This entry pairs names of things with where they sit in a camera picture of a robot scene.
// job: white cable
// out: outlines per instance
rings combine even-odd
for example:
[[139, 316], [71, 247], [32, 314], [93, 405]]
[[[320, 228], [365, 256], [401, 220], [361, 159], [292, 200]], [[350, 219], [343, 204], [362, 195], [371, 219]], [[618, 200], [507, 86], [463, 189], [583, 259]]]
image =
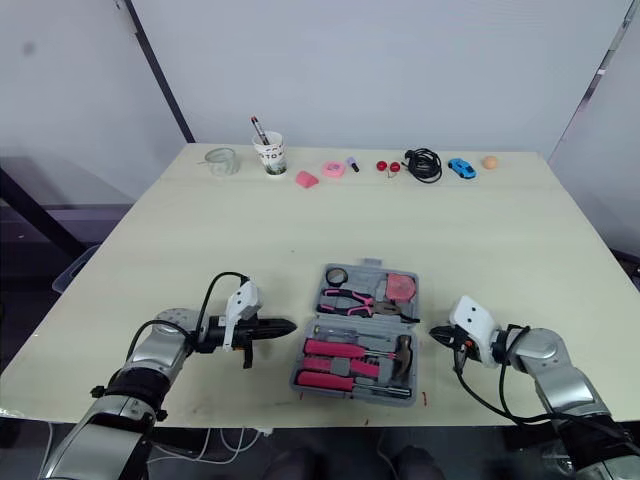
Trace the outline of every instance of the white cable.
[[181, 455], [179, 453], [172, 452], [170, 450], [165, 450], [160, 445], [154, 445], [154, 446], [158, 450], [160, 450], [162, 453], [166, 453], [167, 455], [169, 455], [171, 457], [183, 458], [185, 460], [200, 460], [204, 456], [204, 454], [207, 452], [207, 447], [209, 446], [209, 438], [210, 437], [211, 437], [211, 429], [207, 428], [207, 435], [206, 435], [206, 437], [204, 437], [204, 445], [202, 446], [202, 449], [200, 450], [200, 453], [198, 454], [197, 457], [188, 457], [186, 455]]
[[217, 462], [215, 460], [205, 460], [202, 458], [202, 455], [204, 455], [204, 448], [202, 449], [202, 451], [200, 452], [200, 455], [198, 455], [196, 458], [192, 458], [192, 457], [185, 457], [184, 455], [179, 455], [177, 453], [170, 453], [170, 455], [166, 456], [166, 457], [158, 457], [158, 458], [154, 458], [153, 460], [149, 460], [147, 462], [147, 465], [150, 465], [152, 463], [155, 462], [159, 462], [160, 460], [187, 460], [189, 462], [196, 462], [196, 463], [208, 463], [208, 464], [212, 464], [212, 465], [228, 465], [229, 463], [233, 462], [237, 457], [238, 454], [240, 453], [240, 446], [242, 445], [242, 440], [244, 439], [244, 428], [240, 431], [240, 439], [238, 440], [238, 448], [236, 450], [234, 450], [234, 454], [231, 456], [230, 459], [228, 460], [222, 460], [220, 462]]
[[[246, 451], [247, 451], [247, 450], [249, 450], [251, 447], [253, 447], [253, 446], [256, 444], [256, 442], [258, 441], [258, 439], [260, 438], [260, 433], [261, 433], [261, 432], [260, 432], [260, 430], [256, 430], [256, 436], [255, 436], [255, 438], [254, 438], [253, 440], [251, 440], [251, 441], [249, 442], [249, 444], [248, 444], [246, 447], [242, 447], [242, 448], [241, 448], [240, 450], [238, 450], [238, 451], [239, 451], [240, 453], [242, 453], [242, 452], [246, 452]], [[222, 440], [222, 444], [225, 446], [225, 448], [226, 448], [227, 450], [229, 450], [230, 452], [235, 452], [235, 451], [236, 451], [236, 448], [232, 447], [231, 445], [229, 445], [229, 444], [227, 443], [227, 439], [226, 439], [226, 438], [224, 438], [224, 430], [223, 430], [222, 428], [220, 429], [220, 440]]]
[[40, 464], [40, 470], [38, 471], [38, 479], [42, 478], [42, 475], [44, 474], [44, 466], [47, 464], [49, 452], [51, 451], [51, 443], [53, 443], [53, 425], [51, 425], [51, 422], [47, 422], [47, 425], [49, 426], [49, 440], [47, 440], [47, 448], [44, 450], [44, 456], [42, 457], [42, 463]]
[[386, 430], [382, 430], [382, 433], [380, 434], [380, 440], [378, 440], [378, 447], [376, 448], [376, 453], [389, 466], [389, 469], [393, 474], [393, 478], [395, 480], [399, 480], [398, 472], [396, 472], [396, 469], [393, 467], [393, 463], [391, 462], [391, 460], [389, 460], [389, 457], [387, 457], [384, 453], [382, 453], [382, 450], [380, 450], [380, 447], [382, 446], [382, 439], [384, 438], [385, 433], [386, 433]]

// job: pink screwdriver handle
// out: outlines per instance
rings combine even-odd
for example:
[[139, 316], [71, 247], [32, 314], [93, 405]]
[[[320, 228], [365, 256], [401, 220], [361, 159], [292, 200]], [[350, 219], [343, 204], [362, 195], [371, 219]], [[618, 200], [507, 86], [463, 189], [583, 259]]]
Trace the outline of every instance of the pink screwdriver handle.
[[362, 358], [367, 351], [363, 347], [349, 343], [322, 342], [309, 339], [304, 344], [304, 353], [326, 355], [328, 357]]
[[351, 360], [351, 372], [367, 377], [377, 377], [380, 373], [380, 367], [362, 360]]
[[306, 387], [330, 388], [332, 390], [353, 390], [353, 378], [339, 377], [329, 373], [300, 372], [298, 375], [298, 385]]
[[[319, 357], [304, 357], [302, 360], [302, 368], [305, 370], [319, 370], [321, 372], [331, 371], [331, 359]], [[349, 369], [351, 373], [365, 375], [367, 377], [377, 377], [380, 373], [380, 367], [362, 360], [351, 360]]]
[[302, 368], [305, 370], [320, 370], [321, 372], [331, 371], [331, 359], [318, 357], [304, 357]]

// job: gray tool case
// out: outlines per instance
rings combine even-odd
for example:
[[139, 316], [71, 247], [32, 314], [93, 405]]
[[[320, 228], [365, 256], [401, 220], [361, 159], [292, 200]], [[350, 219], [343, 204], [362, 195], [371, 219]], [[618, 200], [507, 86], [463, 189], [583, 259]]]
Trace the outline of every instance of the gray tool case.
[[[355, 398], [369, 403], [397, 407], [413, 405], [416, 400], [418, 363], [415, 358], [418, 344], [416, 335], [413, 332], [415, 323], [419, 321], [418, 277], [414, 273], [385, 270], [380, 268], [380, 265], [381, 261], [379, 260], [366, 259], [360, 266], [342, 264], [328, 264], [326, 266], [322, 275], [320, 289], [313, 305], [316, 317], [305, 330], [305, 338], [296, 356], [296, 362], [291, 374], [291, 388], [300, 392], [337, 398]], [[342, 269], [347, 272], [346, 281], [338, 287], [329, 285], [327, 282], [326, 274], [332, 269]], [[413, 280], [415, 294], [409, 301], [390, 302], [386, 297], [389, 274], [403, 275]], [[333, 308], [343, 309], [363, 305], [363, 303], [353, 298], [323, 295], [326, 289], [335, 290], [337, 288], [371, 295], [375, 302], [391, 303], [400, 309], [400, 314], [389, 314], [385, 311], [385, 313], [374, 312], [371, 317], [361, 317], [353, 314], [326, 313]], [[402, 367], [401, 359], [390, 357], [396, 351], [399, 352], [401, 345], [404, 346], [407, 339], [409, 340], [410, 363], [405, 372], [399, 374], [399, 370]], [[350, 359], [341, 356], [307, 354], [305, 350], [311, 349], [312, 345], [308, 344], [309, 340], [312, 342], [355, 344], [363, 347], [367, 352], [374, 351], [375, 355], [367, 354], [364, 358]], [[363, 366], [360, 363], [362, 361], [367, 364], [377, 365], [377, 375], [374, 376], [371, 367]], [[358, 373], [353, 372], [353, 368], [356, 367]], [[347, 386], [343, 389], [301, 385], [299, 381], [308, 384], [308, 379], [310, 378], [308, 373], [304, 373], [301, 377], [300, 375], [303, 372], [312, 372], [314, 379], [319, 378], [315, 375], [318, 373], [343, 377], [343, 379], [347, 379], [347, 382], [350, 382], [348, 379], [352, 378], [353, 385], [351, 388]]]

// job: purple marker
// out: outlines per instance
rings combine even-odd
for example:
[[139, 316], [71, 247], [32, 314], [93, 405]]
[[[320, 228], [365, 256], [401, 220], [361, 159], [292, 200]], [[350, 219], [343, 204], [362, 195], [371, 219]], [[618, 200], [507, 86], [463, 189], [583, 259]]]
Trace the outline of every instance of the purple marker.
[[356, 160], [353, 157], [347, 158], [347, 165], [349, 165], [351, 168], [353, 168], [353, 170], [355, 172], [359, 172], [360, 171], [360, 169], [358, 168], [358, 165], [356, 165]]

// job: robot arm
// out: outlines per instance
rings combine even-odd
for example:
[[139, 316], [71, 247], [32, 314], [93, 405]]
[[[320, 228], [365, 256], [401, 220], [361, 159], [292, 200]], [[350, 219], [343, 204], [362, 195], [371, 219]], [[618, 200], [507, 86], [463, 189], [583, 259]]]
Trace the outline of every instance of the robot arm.
[[164, 397], [194, 350], [211, 353], [216, 346], [240, 348], [245, 351], [244, 366], [250, 368], [253, 340], [280, 337], [296, 329], [288, 320], [258, 319], [260, 306], [258, 288], [246, 281], [230, 297], [225, 316], [204, 319], [199, 332], [198, 312], [194, 310], [176, 308], [160, 313], [149, 336], [133, 350], [107, 387], [92, 390], [96, 401], [52, 453], [42, 478], [142, 478], [152, 448], [149, 434], [156, 421], [167, 416], [161, 409]]
[[613, 421], [586, 375], [573, 366], [557, 333], [542, 328], [502, 330], [489, 312], [467, 296], [454, 306], [449, 323], [430, 333], [454, 350], [459, 373], [470, 358], [494, 368], [505, 362], [533, 378], [578, 479], [640, 479], [640, 449]]

